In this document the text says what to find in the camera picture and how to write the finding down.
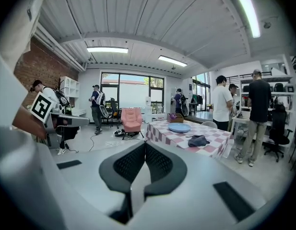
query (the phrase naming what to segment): pipe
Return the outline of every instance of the pipe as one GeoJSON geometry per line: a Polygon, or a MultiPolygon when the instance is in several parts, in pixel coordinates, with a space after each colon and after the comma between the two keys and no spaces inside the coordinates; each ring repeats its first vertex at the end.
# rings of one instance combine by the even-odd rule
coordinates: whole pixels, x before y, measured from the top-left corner
{"type": "Polygon", "coordinates": [[[61,51],[63,52],[75,65],[78,66],[81,71],[85,69],[52,37],[52,35],[40,24],[38,23],[37,28],[61,51]]]}
{"type": "Polygon", "coordinates": [[[67,63],[70,63],[76,70],[82,71],[82,69],[78,68],[76,64],[74,64],[73,61],[71,61],[59,48],[57,48],[53,43],[40,32],[38,29],[35,32],[34,35],[40,42],[42,42],[47,48],[49,48],[52,52],[54,52],[59,58],[61,58],[63,61],[66,61],[67,63]]]}

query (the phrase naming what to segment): ceiling light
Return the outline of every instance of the ceiling light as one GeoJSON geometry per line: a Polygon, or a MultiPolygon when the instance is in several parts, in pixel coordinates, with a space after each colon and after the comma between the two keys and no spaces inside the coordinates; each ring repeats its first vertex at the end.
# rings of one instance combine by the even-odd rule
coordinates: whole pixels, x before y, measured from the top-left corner
{"type": "Polygon", "coordinates": [[[187,66],[187,64],[185,64],[185,63],[183,63],[181,61],[178,61],[178,60],[175,60],[175,59],[172,59],[172,58],[168,58],[166,56],[160,56],[158,59],[163,60],[163,61],[167,61],[167,62],[170,62],[170,63],[173,63],[173,64],[177,64],[177,65],[182,66],[182,67],[187,66]]]}
{"type": "Polygon", "coordinates": [[[260,37],[260,28],[259,28],[259,23],[258,23],[258,18],[255,13],[253,4],[251,0],[239,0],[240,3],[242,4],[244,11],[246,13],[248,22],[251,27],[251,32],[252,32],[252,37],[260,37]]]}
{"type": "Polygon", "coordinates": [[[87,47],[88,52],[111,52],[111,53],[128,53],[128,48],[119,47],[87,47]]]}

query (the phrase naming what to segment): white chair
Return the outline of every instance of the white chair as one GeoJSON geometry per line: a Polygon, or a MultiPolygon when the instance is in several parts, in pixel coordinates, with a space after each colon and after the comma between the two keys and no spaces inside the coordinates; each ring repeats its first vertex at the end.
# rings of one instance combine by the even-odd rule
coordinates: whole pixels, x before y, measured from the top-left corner
{"type": "Polygon", "coordinates": [[[211,127],[211,128],[217,128],[217,124],[212,122],[212,121],[203,122],[202,125],[205,125],[205,126],[208,126],[208,127],[211,127]]]}

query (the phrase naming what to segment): floor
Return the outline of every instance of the floor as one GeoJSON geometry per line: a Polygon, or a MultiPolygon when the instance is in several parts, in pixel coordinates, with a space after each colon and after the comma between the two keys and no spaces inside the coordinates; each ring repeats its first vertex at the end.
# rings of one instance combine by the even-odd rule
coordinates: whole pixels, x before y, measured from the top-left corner
{"type": "Polygon", "coordinates": [[[188,115],[187,119],[189,119],[189,121],[194,119],[199,122],[213,121],[213,114],[210,112],[195,112],[195,115],[194,113],[191,113],[190,115],[188,115]]]}
{"type": "MultiPolygon", "coordinates": [[[[145,135],[146,127],[146,124],[142,125],[143,135],[145,135]]],[[[135,136],[135,139],[131,140],[122,140],[122,138],[115,137],[113,133],[118,130],[117,126],[110,128],[107,125],[103,125],[102,129],[101,134],[94,136],[94,125],[82,127],[74,140],[67,141],[70,149],[78,150],[79,152],[88,152],[90,149],[109,149],[113,146],[119,146],[120,144],[129,144],[131,146],[139,142],[139,140],[144,140],[140,134],[135,136]]],[[[228,158],[221,158],[220,162],[256,185],[261,190],[266,200],[270,200],[275,195],[283,193],[294,176],[294,171],[290,171],[292,164],[288,163],[288,152],[284,155],[284,158],[280,158],[279,162],[276,163],[275,154],[272,153],[264,156],[264,149],[262,148],[256,163],[251,168],[248,166],[247,160],[242,164],[238,164],[234,159],[234,155],[241,149],[242,144],[243,141],[236,140],[235,146],[232,148],[228,158]]],[[[56,156],[57,152],[55,150],[51,150],[51,152],[53,156],[56,156]]],[[[144,164],[132,184],[131,196],[134,213],[136,213],[143,204],[143,188],[150,183],[150,172],[147,165],[144,164]]]]}

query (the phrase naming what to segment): man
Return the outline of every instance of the man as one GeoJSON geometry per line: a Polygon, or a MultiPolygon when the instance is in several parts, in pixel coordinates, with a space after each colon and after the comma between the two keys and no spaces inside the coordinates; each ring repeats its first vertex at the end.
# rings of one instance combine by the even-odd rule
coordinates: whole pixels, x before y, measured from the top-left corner
{"type": "Polygon", "coordinates": [[[235,155],[238,163],[242,163],[243,159],[250,148],[254,134],[257,137],[254,144],[252,156],[249,158],[249,166],[252,167],[258,157],[262,146],[263,137],[266,130],[268,107],[272,98],[269,83],[262,80],[261,70],[254,70],[252,74],[253,82],[249,85],[248,107],[251,106],[249,129],[243,149],[239,154],[235,155]]]}
{"type": "Polygon", "coordinates": [[[236,94],[237,89],[238,89],[238,86],[236,86],[235,84],[231,83],[229,85],[229,91],[232,95],[232,101],[233,101],[233,106],[232,106],[232,109],[229,113],[229,126],[228,126],[229,132],[231,131],[231,127],[232,127],[232,123],[233,123],[232,118],[236,115],[236,108],[234,107],[234,95],[236,94]]]}
{"type": "Polygon", "coordinates": [[[182,90],[181,89],[177,89],[177,93],[174,97],[174,99],[176,100],[176,113],[180,113],[183,117],[183,112],[182,112],[182,109],[181,109],[181,97],[182,97],[182,90]]]}
{"type": "Polygon", "coordinates": [[[225,87],[226,78],[218,76],[216,79],[217,87],[213,91],[213,122],[217,124],[218,129],[228,130],[229,112],[233,106],[232,95],[225,87]]]}
{"type": "MultiPolygon", "coordinates": [[[[33,83],[33,86],[31,88],[31,91],[35,91],[36,93],[43,93],[47,98],[49,98],[50,100],[56,102],[56,103],[60,103],[58,97],[56,96],[55,92],[49,88],[43,85],[43,83],[40,80],[36,80],[33,83]]],[[[56,127],[57,126],[57,119],[56,118],[52,118],[52,122],[53,122],[53,126],[56,127]]],[[[57,155],[62,155],[67,151],[67,148],[65,147],[64,149],[62,148],[56,148],[56,151],[58,151],[57,155]]]]}
{"type": "Polygon", "coordinates": [[[32,89],[31,90],[32,91],[35,91],[36,93],[41,92],[46,97],[48,97],[49,99],[51,99],[52,101],[54,101],[56,103],[59,103],[59,99],[56,96],[55,92],[51,88],[44,86],[43,83],[40,80],[36,80],[33,83],[33,86],[32,86],[32,89]]]}
{"type": "MultiPolygon", "coordinates": [[[[14,6],[16,9],[10,12],[0,28],[0,58],[3,67],[6,65],[12,72],[20,56],[29,51],[42,3],[43,0],[18,0],[14,6]]],[[[46,138],[42,122],[23,106],[18,109],[12,124],[41,139],[46,138]]]]}
{"type": "Polygon", "coordinates": [[[99,91],[99,85],[94,85],[92,86],[94,91],[92,92],[91,98],[89,99],[90,102],[92,102],[91,105],[91,114],[92,114],[92,118],[94,119],[95,122],[95,134],[98,135],[101,133],[102,129],[102,113],[100,110],[100,106],[96,103],[96,99],[98,98],[100,91],[99,91]]]}

